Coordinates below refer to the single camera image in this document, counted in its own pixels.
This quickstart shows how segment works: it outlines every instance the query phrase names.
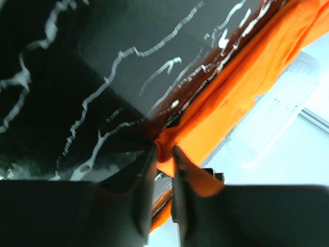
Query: orange cloth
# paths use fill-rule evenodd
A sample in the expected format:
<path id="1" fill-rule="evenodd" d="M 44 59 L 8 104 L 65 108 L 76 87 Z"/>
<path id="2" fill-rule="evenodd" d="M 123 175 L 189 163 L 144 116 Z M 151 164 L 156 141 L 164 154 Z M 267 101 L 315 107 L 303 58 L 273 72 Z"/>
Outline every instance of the orange cloth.
<path id="1" fill-rule="evenodd" d="M 328 31 L 328 0 L 289 0 L 197 96 L 178 126 L 155 140 L 158 169 L 173 176 L 173 161 L 168 159 L 174 145 L 201 164 L 300 50 Z M 168 206 L 152 222 L 152 230 L 170 217 Z"/>

